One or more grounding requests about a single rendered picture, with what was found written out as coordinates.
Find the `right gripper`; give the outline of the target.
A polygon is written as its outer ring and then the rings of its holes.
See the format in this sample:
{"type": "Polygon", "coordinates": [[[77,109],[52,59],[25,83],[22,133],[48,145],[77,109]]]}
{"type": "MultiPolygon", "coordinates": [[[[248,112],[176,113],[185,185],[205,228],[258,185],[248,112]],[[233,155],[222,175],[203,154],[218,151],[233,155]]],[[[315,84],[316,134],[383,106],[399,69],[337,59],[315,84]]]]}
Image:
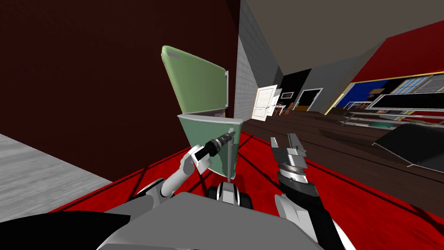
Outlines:
{"type": "Polygon", "coordinates": [[[284,171],[303,173],[304,169],[308,169],[305,160],[306,150],[295,133],[288,133],[287,136],[291,148],[279,147],[276,138],[271,137],[270,144],[274,159],[278,162],[279,168],[284,171]]]}

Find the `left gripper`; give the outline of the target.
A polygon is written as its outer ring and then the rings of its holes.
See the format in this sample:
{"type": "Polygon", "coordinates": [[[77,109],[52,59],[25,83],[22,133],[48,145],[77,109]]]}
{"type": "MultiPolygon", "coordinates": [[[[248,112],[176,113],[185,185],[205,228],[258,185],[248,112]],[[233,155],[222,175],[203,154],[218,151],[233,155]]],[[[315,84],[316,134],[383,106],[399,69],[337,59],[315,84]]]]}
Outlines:
{"type": "Polygon", "coordinates": [[[230,128],[229,131],[215,139],[218,148],[222,148],[229,143],[235,136],[235,130],[230,128]]]}

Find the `short green fridge door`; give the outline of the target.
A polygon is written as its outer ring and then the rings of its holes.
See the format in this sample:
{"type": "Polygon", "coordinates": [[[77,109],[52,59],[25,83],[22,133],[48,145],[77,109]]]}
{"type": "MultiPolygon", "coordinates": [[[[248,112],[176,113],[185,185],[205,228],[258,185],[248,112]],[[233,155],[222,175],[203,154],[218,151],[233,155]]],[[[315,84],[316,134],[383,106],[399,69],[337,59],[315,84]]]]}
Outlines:
{"type": "MultiPolygon", "coordinates": [[[[191,147],[204,146],[211,139],[216,139],[227,133],[230,128],[235,130],[232,141],[232,179],[234,179],[243,120],[190,114],[181,114],[178,115],[178,118],[191,147]]],[[[209,166],[209,170],[227,177],[227,155],[228,143],[222,147],[218,155],[211,158],[212,164],[209,166]]]]}

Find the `white table with wooden chairs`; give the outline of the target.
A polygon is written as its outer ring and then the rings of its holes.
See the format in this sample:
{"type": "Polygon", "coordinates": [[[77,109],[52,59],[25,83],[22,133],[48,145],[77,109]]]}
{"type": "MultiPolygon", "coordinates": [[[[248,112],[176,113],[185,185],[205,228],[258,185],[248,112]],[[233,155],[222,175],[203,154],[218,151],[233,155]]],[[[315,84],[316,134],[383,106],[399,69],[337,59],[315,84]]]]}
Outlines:
{"type": "Polygon", "coordinates": [[[283,103],[280,102],[280,103],[278,103],[278,105],[275,106],[274,114],[275,115],[281,115],[282,113],[284,113],[284,115],[287,115],[289,113],[289,111],[291,110],[293,105],[294,105],[293,102],[291,104],[289,104],[289,105],[283,105],[283,103]]]}

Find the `white panelled door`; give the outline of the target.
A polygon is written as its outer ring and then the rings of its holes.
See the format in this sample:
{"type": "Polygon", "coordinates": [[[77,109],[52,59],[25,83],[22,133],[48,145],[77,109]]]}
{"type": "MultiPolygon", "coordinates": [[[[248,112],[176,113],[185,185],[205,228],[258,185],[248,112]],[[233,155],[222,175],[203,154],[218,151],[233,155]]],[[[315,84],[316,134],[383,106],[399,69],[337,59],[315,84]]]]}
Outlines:
{"type": "Polygon", "coordinates": [[[268,109],[273,101],[277,85],[258,88],[251,118],[265,121],[268,116],[268,109]]]}

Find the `green fridge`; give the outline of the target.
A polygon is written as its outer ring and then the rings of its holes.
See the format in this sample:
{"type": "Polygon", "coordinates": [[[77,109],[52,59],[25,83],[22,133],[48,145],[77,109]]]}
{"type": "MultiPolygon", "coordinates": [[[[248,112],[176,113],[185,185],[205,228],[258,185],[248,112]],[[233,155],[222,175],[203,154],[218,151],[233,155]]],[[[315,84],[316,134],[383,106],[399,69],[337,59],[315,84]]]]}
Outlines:
{"type": "Polygon", "coordinates": [[[182,50],[163,46],[161,59],[179,103],[179,121],[191,147],[204,146],[229,130],[235,131],[232,147],[223,146],[209,170],[224,177],[236,176],[242,119],[226,118],[228,71],[182,50]]]}

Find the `tall green fridge door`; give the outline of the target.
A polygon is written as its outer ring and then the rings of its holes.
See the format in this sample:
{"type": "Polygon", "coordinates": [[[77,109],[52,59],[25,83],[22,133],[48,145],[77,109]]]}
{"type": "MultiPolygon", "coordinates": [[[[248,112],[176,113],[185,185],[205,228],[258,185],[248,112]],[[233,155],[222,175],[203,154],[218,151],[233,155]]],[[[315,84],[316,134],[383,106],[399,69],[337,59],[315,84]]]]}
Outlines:
{"type": "Polygon", "coordinates": [[[170,46],[161,58],[183,114],[226,109],[224,68],[170,46]]]}

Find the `glass low table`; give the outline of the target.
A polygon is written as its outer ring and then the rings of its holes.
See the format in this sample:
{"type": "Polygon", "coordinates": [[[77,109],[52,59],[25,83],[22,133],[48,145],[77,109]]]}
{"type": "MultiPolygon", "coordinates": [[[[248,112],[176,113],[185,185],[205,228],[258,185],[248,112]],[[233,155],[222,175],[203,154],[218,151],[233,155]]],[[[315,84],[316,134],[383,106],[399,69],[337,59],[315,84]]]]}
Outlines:
{"type": "Polygon", "coordinates": [[[338,121],[340,125],[394,130],[402,124],[444,129],[444,116],[384,114],[369,112],[345,112],[338,121]]]}

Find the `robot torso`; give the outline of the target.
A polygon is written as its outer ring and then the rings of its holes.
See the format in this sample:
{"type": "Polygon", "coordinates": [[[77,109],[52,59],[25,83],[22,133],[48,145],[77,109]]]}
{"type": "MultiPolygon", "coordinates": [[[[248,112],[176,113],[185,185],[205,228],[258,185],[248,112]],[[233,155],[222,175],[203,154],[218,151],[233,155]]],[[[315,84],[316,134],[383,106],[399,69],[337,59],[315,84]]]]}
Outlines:
{"type": "Polygon", "coordinates": [[[288,219],[188,192],[163,197],[162,184],[109,211],[130,221],[97,250],[323,250],[288,219]]]}

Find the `black lounge chair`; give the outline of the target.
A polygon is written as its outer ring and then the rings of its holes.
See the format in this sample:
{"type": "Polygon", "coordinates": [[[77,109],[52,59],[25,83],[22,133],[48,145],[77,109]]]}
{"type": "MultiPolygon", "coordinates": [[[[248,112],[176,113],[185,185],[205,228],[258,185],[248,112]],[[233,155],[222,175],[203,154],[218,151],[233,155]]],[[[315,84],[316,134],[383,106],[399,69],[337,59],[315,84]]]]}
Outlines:
{"type": "Polygon", "coordinates": [[[410,165],[444,173],[444,128],[402,124],[373,144],[410,165]]]}

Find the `black flat screen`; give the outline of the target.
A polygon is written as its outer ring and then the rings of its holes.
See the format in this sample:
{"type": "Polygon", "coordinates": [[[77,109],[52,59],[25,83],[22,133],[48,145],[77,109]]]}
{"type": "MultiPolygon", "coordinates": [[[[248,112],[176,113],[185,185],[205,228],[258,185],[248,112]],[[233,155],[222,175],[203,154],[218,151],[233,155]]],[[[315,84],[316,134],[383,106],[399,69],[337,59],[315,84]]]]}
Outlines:
{"type": "Polygon", "coordinates": [[[444,111],[444,92],[381,95],[366,109],[444,111]]]}

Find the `blue paned window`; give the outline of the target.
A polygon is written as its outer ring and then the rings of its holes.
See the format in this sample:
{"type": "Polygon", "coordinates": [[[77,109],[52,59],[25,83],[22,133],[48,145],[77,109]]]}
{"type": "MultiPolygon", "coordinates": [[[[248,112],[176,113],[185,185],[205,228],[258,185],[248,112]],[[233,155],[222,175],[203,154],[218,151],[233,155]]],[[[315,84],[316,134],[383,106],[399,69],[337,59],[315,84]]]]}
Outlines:
{"type": "Polygon", "coordinates": [[[391,94],[408,94],[417,89],[430,76],[422,76],[417,78],[406,79],[401,85],[395,88],[391,94]]]}

